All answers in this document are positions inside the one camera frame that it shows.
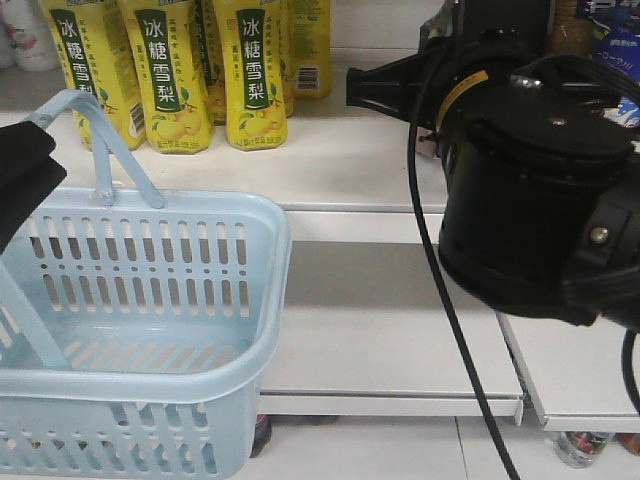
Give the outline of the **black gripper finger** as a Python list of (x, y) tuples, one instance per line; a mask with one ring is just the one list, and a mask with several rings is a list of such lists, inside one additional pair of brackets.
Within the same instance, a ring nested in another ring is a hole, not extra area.
[(57, 165), (50, 158), (55, 140), (31, 121), (1, 128), (1, 187), (57, 186)]
[(52, 158), (1, 168), (1, 252), (66, 176), (66, 169)]

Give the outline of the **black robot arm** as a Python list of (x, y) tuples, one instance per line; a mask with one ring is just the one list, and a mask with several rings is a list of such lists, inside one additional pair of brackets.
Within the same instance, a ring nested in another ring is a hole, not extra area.
[(637, 128), (605, 118), (638, 84), (547, 50), (549, 1), (456, 1), (418, 50), (350, 69), (346, 102), (429, 130), (447, 201), (439, 259), (491, 308), (639, 327)]

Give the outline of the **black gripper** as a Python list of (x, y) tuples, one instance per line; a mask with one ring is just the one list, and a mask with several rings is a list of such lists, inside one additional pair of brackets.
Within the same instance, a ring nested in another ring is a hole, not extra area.
[(417, 53), (380, 67), (349, 68), (346, 104), (409, 122), (419, 109), (419, 123), (433, 123), (427, 106), (429, 83), (440, 61), (434, 52)]

